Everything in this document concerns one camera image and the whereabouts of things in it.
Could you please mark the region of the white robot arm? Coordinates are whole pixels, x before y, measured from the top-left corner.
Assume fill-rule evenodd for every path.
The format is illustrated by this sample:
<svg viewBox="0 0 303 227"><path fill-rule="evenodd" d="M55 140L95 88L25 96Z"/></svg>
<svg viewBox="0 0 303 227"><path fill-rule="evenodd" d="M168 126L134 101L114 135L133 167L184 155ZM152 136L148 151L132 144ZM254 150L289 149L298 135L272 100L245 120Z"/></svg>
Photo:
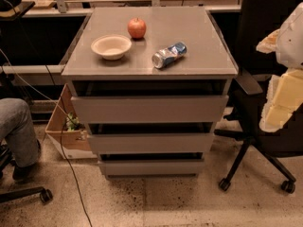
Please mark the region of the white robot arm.
<svg viewBox="0 0 303 227"><path fill-rule="evenodd" d="M279 29L258 43L257 51L275 52L276 61L287 68L281 76L271 76L259 121L262 131L275 132L303 103L303 3Z"/></svg>

